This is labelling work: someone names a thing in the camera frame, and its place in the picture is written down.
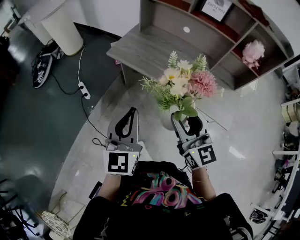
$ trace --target bracelet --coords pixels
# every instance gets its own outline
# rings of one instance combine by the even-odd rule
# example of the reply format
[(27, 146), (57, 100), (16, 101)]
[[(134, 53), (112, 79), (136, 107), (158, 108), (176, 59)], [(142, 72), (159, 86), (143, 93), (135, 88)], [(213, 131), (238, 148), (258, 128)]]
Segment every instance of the bracelet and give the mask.
[(192, 181), (194, 181), (194, 182), (206, 182), (208, 179), (210, 179), (210, 176), (209, 176), (209, 175), (208, 175), (208, 178), (205, 179), (205, 180), (203, 180), (203, 181), (196, 181), (196, 180), (194, 180), (194, 179), (192, 179)]

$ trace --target white cylinder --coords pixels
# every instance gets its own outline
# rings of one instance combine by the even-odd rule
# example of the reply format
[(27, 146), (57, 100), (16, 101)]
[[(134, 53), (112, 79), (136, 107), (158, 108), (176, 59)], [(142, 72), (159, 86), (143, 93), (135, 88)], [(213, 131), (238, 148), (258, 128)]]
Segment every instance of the white cylinder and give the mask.
[(71, 17), (64, 10), (64, 6), (43, 19), (41, 23), (66, 55), (72, 56), (81, 50), (83, 39)]
[(52, 39), (50, 34), (40, 22), (33, 25), (30, 20), (25, 20), (24, 23), (28, 29), (32, 31), (32, 33), (42, 42), (42, 44), (46, 45)]

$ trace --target electrical outlet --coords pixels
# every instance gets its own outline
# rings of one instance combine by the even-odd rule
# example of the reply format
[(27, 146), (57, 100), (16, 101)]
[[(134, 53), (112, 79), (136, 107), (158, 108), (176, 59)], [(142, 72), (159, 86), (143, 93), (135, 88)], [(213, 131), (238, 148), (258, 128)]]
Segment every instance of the electrical outlet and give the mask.
[(82, 92), (82, 95), (84, 95), (84, 94), (86, 94), (86, 93), (88, 94), (87, 96), (84, 96), (85, 99), (90, 99), (90, 93), (89, 93), (89, 91), (86, 89), (84, 83), (83, 83), (83, 82), (78, 83), (78, 87), (80, 88), (80, 90), (81, 90), (81, 92)]

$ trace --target shirt sleeve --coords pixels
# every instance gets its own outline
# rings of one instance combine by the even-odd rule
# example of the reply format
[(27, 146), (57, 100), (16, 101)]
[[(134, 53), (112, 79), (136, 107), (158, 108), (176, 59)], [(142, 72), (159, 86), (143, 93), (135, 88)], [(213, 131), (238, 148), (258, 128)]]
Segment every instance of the shirt sleeve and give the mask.
[(73, 235), (73, 240), (93, 240), (104, 229), (114, 203), (103, 197), (93, 198), (86, 207)]

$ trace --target sneaker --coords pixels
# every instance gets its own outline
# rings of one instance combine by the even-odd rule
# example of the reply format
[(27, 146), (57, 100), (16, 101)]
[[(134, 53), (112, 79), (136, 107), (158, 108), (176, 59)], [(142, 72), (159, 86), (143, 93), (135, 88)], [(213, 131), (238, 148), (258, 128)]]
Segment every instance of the sneaker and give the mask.
[(46, 81), (53, 57), (51, 54), (45, 54), (37, 60), (37, 66), (33, 69), (33, 87), (40, 88)]

